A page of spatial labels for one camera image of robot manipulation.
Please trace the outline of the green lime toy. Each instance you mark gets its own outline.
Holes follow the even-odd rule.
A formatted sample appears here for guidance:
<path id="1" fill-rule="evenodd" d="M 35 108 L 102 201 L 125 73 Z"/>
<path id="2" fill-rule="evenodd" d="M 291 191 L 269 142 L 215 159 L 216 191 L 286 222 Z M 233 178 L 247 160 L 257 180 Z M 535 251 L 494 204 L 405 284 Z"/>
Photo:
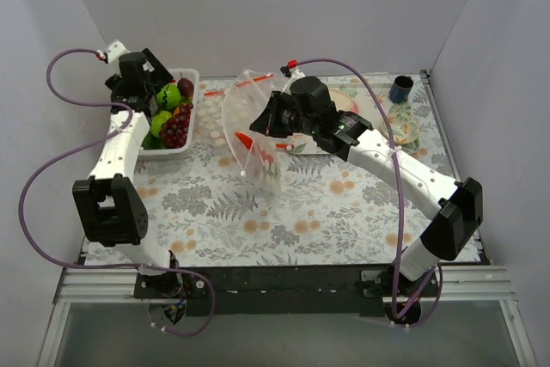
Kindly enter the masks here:
<path id="1" fill-rule="evenodd" d="M 166 110 L 158 112 L 150 122 L 150 135 L 159 138 L 162 126 L 173 117 L 173 114 Z"/>

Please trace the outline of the orange carrot toy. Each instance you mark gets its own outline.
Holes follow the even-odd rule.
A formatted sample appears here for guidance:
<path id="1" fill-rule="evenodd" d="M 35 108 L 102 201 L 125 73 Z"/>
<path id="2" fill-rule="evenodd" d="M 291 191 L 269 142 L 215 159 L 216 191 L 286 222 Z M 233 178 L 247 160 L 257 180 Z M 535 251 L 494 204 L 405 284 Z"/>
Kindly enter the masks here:
<path id="1" fill-rule="evenodd" d="M 235 136 L 239 139 L 239 141 L 244 145 L 247 150 L 252 149 L 254 141 L 251 137 L 249 137 L 244 132 L 235 132 Z"/>

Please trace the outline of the dotted zip top bag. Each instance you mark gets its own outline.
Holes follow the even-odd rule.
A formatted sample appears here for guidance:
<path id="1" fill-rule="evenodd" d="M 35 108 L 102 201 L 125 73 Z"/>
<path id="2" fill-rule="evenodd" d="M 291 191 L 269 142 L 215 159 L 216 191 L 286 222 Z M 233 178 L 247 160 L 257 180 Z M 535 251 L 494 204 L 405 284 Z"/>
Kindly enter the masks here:
<path id="1" fill-rule="evenodd" d="M 284 85 L 285 79 L 279 74 L 245 70 L 224 92 L 223 130 L 241 177 L 271 193 L 279 193 L 282 187 L 278 140 L 252 132 L 249 126 L 266 108 L 271 92 Z M 235 132 L 244 132 L 253 139 L 251 150 L 244 147 Z"/>

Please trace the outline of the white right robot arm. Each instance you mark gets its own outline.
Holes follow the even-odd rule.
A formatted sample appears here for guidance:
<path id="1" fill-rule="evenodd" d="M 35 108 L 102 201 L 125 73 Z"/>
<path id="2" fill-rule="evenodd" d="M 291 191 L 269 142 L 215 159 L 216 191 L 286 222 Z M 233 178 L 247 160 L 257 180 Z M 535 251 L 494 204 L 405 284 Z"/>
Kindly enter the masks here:
<path id="1" fill-rule="evenodd" d="M 312 137 L 323 151 L 362 168 L 395 188 L 430 219 L 420 238 L 395 260 L 389 287 L 399 296 L 418 289 L 420 277 L 441 260 L 452 261 L 483 219 L 481 184 L 439 174 L 400 150 L 360 115 L 339 110 L 315 76 L 295 80 L 289 92 L 272 92 L 250 129 L 272 138 Z"/>

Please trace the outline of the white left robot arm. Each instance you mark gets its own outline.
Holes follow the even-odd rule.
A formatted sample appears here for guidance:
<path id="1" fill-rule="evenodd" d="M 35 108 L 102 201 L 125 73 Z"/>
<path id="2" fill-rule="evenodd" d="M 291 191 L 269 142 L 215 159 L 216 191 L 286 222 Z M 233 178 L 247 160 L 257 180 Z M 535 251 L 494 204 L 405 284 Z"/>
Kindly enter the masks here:
<path id="1" fill-rule="evenodd" d="M 183 286 L 174 271 L 177 260 L 150 232 L 146 207 L 133 184 L 138 155 L 157 112 L 156 94 L 173 77 L 149 49 L 128 52 L 115 41 L 105 58 L 116 69 L 106 81 L 113 104 L 110 138 L 89 177 L 74 183 L 73 199 L 89 241 L 137 266 L 144 288 L 176 297 Z"/>

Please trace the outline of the dark purple plum toy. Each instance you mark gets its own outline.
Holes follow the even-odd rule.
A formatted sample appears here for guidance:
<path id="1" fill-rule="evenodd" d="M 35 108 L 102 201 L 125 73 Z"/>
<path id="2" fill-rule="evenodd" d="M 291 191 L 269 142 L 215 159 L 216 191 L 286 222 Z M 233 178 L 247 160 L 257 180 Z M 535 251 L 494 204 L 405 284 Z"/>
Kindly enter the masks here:
<path id="1" fill-rule="evenodd" d="M 176 86 L 182 97 L 190 98 L 194 93 L 194 84 L 189 79 L 182 77 L 176 83 Z"/>

